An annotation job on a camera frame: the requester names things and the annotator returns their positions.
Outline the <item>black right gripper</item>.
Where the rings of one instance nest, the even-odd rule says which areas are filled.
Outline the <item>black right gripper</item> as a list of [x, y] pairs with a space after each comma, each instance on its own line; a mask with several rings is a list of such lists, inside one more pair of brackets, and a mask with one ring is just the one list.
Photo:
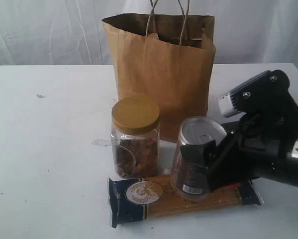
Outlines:
[[222, 124], [226, 136], [218, 147], [215, 140], [180, 147], [181, 169], [207, 170], [209, 191], [256, 178], [298, 187], [298, 105], [289, 87], [282, 70], [253, 84], [242, 118]]

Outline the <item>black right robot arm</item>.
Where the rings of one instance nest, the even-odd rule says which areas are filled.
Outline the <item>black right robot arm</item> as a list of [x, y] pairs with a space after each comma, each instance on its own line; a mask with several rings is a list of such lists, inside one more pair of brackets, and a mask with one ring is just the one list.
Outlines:
[[298, 105], [289, 87], [285, 72], [267, 70], [219, 98], [223, 116], [243, 116], [208, 153], [210, 191], [259, 177], [298, 187]]

